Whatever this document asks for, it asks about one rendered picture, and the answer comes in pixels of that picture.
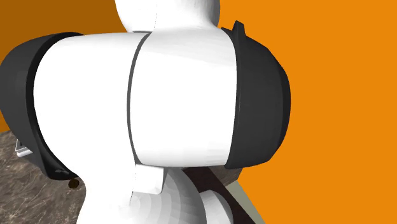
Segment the small white grey box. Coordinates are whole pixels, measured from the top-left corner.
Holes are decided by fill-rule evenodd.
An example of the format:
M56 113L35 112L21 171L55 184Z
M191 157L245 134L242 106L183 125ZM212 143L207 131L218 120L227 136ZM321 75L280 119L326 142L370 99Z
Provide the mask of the small white grey box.
M16 153L17 157L22 158L22 157L32 154L32 151L30 149L28 149L28 147L23 145L19 139L17 139L16 145L15 145L15 153Z

